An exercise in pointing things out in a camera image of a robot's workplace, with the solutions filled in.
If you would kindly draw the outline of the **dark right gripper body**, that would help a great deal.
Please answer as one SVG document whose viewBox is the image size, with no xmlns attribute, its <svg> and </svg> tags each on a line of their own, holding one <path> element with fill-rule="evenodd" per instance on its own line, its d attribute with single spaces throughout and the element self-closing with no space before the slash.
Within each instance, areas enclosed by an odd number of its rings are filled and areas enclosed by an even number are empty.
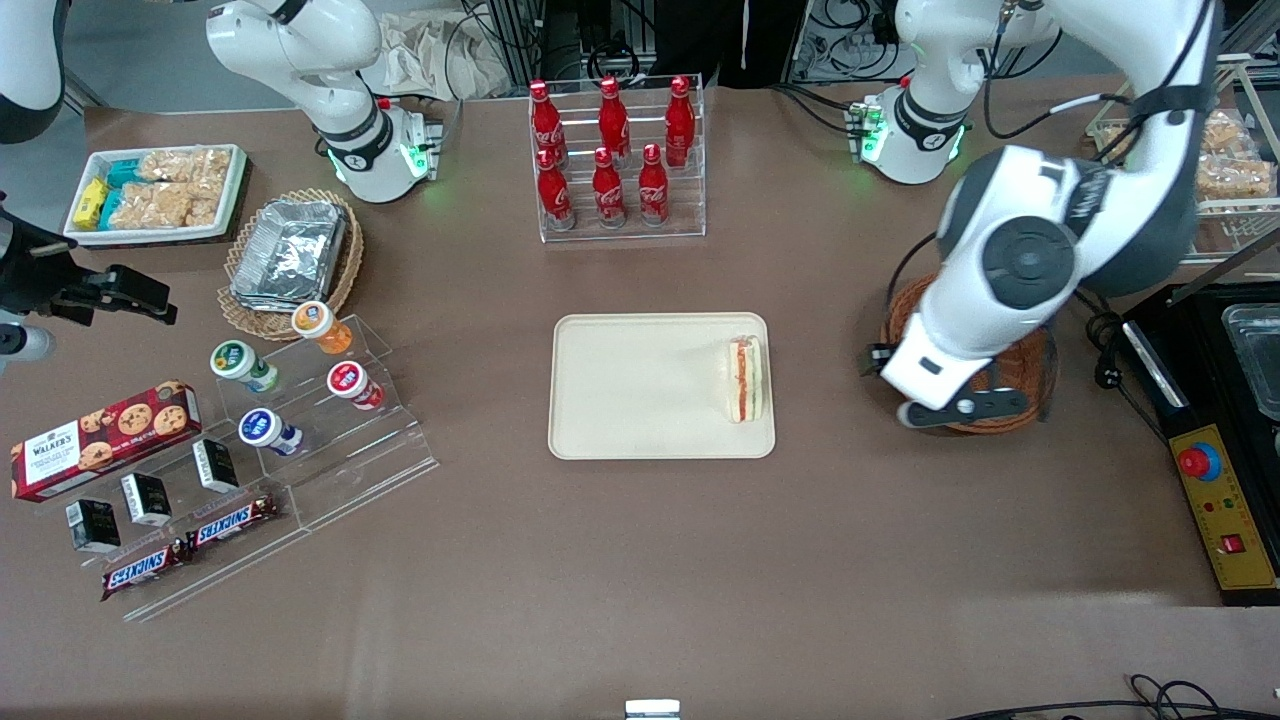
<svg viewBox="0 0 1280 720">
<path fill-rule="evenodd" d="M 73 323 L 93 320 L 87 279 L 93 274 L 70 255 L 76 242 L 1 210 L 1 307 L 26 316 L 59 316 Z"/>
</svg>

